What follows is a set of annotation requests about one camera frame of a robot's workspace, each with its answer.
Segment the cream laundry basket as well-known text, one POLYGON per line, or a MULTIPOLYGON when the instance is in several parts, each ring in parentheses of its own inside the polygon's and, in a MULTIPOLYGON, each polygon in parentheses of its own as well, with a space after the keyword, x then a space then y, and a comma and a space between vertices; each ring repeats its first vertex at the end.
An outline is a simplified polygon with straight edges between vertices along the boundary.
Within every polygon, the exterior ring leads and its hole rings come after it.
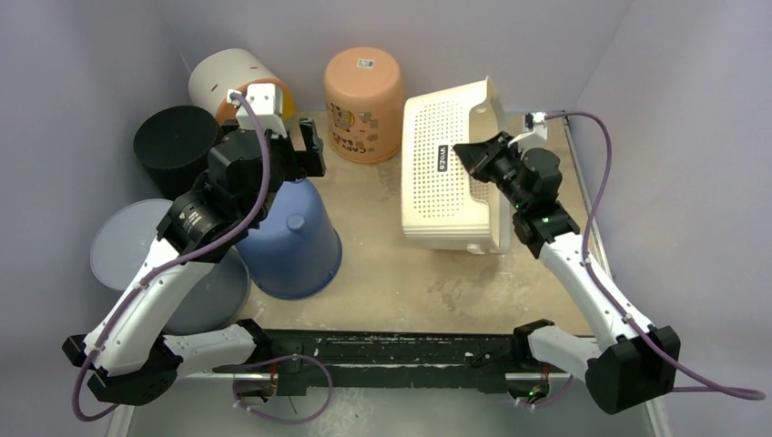
POLYGON ((456 144, 494 137, 507 119, 490 77, 409 98, 401 136, 401 227, 425 248, 505 254, 509 204, 492 183, 469 176, 456 144))

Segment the black large bucket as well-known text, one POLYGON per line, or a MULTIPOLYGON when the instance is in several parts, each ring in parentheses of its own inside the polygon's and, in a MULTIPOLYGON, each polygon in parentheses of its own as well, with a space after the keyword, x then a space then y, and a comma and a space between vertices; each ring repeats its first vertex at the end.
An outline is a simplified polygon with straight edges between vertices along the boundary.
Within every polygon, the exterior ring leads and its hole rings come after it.
POLYGON ((142 123, 133 152, 163 197, 174 200, 208 168, 208 152, 222 137, 220 124, 207 110, 169 107, 142 123))

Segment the blue bucket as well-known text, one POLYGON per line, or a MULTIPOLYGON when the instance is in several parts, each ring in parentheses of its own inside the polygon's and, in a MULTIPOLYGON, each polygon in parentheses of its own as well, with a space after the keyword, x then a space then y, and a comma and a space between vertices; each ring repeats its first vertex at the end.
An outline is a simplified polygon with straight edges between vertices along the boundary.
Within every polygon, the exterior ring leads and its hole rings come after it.
POLYGON ((284 183, 267 217, 236 248, 257 287, 282 300, 320 292, 342 262, 340 236, 307 179, 284 183))

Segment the orange bucket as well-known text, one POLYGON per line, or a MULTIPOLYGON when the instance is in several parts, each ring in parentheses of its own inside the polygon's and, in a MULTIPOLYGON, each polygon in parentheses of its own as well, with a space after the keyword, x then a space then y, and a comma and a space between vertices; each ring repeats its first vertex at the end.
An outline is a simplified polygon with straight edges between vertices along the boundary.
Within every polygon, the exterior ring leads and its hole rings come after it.
POLYGON ((397 60, 372 46, 339 52, 324 77, 331 147, 342 158, 376 164, 401 147, 404 81, 397 60))

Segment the grey lavender bucket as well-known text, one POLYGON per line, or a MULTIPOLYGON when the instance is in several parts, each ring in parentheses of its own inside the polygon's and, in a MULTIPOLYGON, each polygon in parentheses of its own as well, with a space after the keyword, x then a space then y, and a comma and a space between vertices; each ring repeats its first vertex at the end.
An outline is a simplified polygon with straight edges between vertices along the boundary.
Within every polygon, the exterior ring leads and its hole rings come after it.
MULTIPOLYGON (((157 224, 172 202, 147 199, 114 214, 96 234, 90 251, 95 277, 116 295, 129 286, 156 238, 157 224)), ((201 279, 167 322, 164 332, 192 335, 225 328, 248 300, 251 280, 235 249, 201 279)))

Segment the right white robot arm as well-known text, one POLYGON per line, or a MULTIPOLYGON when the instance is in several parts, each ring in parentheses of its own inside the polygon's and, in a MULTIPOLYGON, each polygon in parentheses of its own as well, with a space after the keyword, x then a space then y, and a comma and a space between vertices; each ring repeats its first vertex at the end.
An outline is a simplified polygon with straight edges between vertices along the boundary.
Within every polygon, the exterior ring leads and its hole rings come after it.
POLYGON ((582 338, 549 320, 528 323, 513 332, 513 363, 568 372, 608 414, 672 392, 681 341, 671 327, 656 327, 607 275, 589 272, 594 258, 558 200, 559 158, 541 147, 522 151, 505 132, 452 149, 471 178, 494 184, 509 201, 515 235, 559 280, 593 332, 582 338))

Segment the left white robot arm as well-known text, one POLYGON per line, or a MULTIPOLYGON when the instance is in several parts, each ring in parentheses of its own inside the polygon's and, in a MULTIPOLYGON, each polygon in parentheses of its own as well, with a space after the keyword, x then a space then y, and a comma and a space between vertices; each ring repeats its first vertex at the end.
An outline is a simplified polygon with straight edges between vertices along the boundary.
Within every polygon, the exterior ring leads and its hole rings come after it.
POLYGON ((208 152, 208 166, 177 197, 157 227, 147 258, 103 321, 73 335, 63 352, 78 387, 102 402, 140 406, 178 379, 222 366, 266 369, 271 340, 253 320, 175 337, 164 332, 194 286, 268 215, 285 182, 326 171, 315 123, 299 122, 304 148, 288 135, 235 129, 208 152))

